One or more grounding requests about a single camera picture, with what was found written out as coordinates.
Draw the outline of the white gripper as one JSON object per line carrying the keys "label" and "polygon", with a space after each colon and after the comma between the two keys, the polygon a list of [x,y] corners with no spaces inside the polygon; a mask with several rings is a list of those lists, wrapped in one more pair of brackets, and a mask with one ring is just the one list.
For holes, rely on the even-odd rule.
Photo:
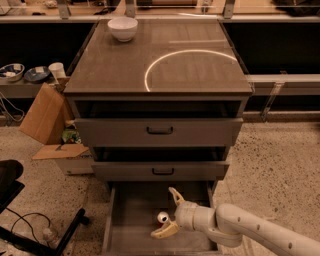
{"label": "white gripper", "polygon": [[179,231],[179,226],[189,231],[200,232],[210,232],[215,228],[215,210],[213,208],[184,201],[183,196],[174,187],[169,187],[168,190],[173,197],[175,205],[178,206],[175,211],[177,223],[168,220],[161,228],[151,232],[153,238],[163,239],[173,236]]}

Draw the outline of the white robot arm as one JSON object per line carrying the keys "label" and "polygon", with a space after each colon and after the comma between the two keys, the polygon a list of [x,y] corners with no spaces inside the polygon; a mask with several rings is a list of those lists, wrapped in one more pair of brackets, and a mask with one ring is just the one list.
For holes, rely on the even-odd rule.
{"label": "white robot arm", "polygon": [[173,196],[176,210],[171,220],[166,212],[157,216],[162,226],[151,236],[163,239],[176,234],[180,229],[202,232],[209,240],[231,248],[241,245],[246,236],[277,256],[319,256],[320,242],[292,230],[264,220],[235,205],[224,203],[215,209],[186,201],[173,187],[168,188]]}

